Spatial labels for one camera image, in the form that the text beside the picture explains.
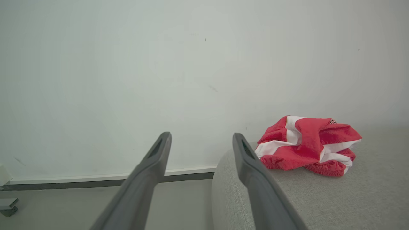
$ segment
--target gray couch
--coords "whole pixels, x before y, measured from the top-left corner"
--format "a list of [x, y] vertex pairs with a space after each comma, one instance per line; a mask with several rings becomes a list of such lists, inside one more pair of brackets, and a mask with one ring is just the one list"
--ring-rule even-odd
[[[357, 158], [343, 177], [304, 168], [270, 170], [309, 229], [409, 229], [409, 129], [360, 134], [363, 141], [353, 149]], [[255, 229], [233, 151], [217, 165], [212, 211], [215, 230]]]

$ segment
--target white baseboard trim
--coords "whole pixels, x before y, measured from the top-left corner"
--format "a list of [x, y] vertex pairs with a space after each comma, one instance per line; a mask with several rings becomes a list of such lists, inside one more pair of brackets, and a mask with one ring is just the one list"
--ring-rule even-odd
[[[165, 176], [175, 176], [183, 174], [195, 174], [214, 172], [216, 166], [196, 167], [187, 169], [168, 169], [165, 171]], [[50, 177], [50, 178], [22, 178], [12, 179], [8, 185], [27, 185], [27, 184], [50, 184], [50, 183], [72, 183], [72, 182], [89, 182], [103, 180], [124, 180], [129, 174], [108, 174], [95, 176], [68, 176], [68, 177]]]

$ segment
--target gray floor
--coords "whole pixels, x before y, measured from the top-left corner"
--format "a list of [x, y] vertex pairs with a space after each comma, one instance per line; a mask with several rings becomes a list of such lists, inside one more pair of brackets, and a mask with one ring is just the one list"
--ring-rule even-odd
[[[118, 188], [0, 192], [20, 199], [15, 215], [0, 215], [0, 229], [89, 229]], [[145, 229], [212, 230], [211, 179], [158, 184]]]

